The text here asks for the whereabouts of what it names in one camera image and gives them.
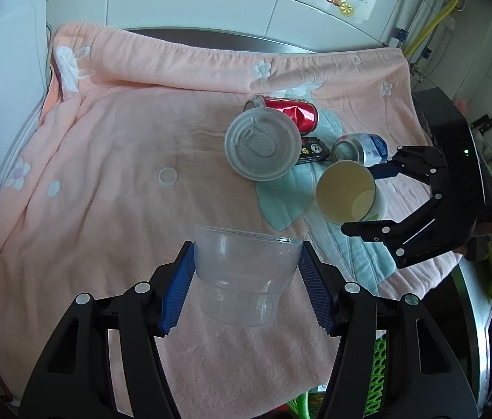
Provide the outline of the blue beverage can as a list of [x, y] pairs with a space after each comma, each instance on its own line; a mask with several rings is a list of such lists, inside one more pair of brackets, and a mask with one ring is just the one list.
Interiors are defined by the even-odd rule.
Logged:
[[332, 159], [336, 162], [350, 160], [372, 167], [388, 160], [386, 142], [376, 134], [353, 133], [341, 136], [331, 150]]

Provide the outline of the white paper cup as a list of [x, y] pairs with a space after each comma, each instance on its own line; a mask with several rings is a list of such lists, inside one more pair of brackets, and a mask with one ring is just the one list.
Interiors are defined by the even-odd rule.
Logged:
[[324, 218], [338, 225], [382, 220], [387, 211], [370, 170], [354, 161], [328, 167], [316, 183], [315, 200]]

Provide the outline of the clear plastic cup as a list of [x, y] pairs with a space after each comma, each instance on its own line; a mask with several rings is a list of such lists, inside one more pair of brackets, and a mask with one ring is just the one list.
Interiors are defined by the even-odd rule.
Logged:
[[202, 312], [235, 326], [265, 326], [297, 270], [303, 242], [204, 225], [182, 225], [194, 243]]

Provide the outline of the black glue box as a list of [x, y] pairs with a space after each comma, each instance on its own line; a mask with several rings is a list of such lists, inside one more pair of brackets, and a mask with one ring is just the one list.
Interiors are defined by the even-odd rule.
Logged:
[[319, 163], [330, 157], [330, 150], [317, 137], [302, 137], [299, 158], [296, 164]]

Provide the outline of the crushed red cola can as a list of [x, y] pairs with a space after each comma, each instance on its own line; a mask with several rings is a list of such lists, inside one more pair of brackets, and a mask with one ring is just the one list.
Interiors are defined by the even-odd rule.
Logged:
[[282, 112], [294, 122], [301, 135], [314, 132], [319, 122], [319, 112], [316, 106], [300, 98], [256, 95], [246, 101], [243, 110], [253, 108], [270, 108]]

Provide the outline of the white plastic lid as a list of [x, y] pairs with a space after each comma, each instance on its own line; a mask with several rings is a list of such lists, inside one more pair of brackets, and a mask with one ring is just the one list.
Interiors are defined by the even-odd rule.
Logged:
[[255, 107], [241, 112], [229, 125], [224, 151], [231, 167], [254, 182], [286, 175], [300, 156], [301, 135], [283, 112]]

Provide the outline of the green mesh waste basket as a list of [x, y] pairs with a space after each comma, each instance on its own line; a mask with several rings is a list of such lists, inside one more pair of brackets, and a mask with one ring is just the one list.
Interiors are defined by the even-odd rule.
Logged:
[[[353, 388], [363, 400], [363, 418], [379, 411], [383, 398], [383, 386], [386, 369], [387, 335], [379, 331], [374, 341], [373, 354], [365, 363], [358, 363], [354, 373], [345, 373], [336, 382], [342, 382]], [[303, 392], [291, 399], [287, 408], [296, 418], [315, 418], [322, 411], [325, 395], [332, 391], [332, 379]]]

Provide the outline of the pink towel cloth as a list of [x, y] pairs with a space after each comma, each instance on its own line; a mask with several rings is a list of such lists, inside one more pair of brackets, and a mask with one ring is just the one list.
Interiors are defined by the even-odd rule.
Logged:
[[447, 252], [399, 270], [382, 244], [344, 236], [313, 202], [319, 164], [255, 184], [225, 156], [225, 132], [254, 95], [313, 102], [327, 144], [357, 132], [390, 149], [428, 144], [398, 49], [262, 55], [67, 23], [53, 64], [38, 129], [0, 190], [0, 375], [14, 398], [77, 294], [149, 279], [197, 225], [307, 239], [392, 299], [425, 295], [458, 263]]

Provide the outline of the yellow gas pipe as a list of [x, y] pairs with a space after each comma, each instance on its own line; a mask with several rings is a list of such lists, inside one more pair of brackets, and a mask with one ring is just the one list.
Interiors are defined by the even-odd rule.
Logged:
[[415, 51], [420, 45], [427, 39], [432, 31], [451, 13], [455, 10], [460, 0], [449, 0], [448, 3], [442, 8], [442, 10], [432, 19], [425, 28], [419, 32], [418, 36], [412, 41], [411, 44], [403, 50], [403, 55], [406, 60], [410, 60]]

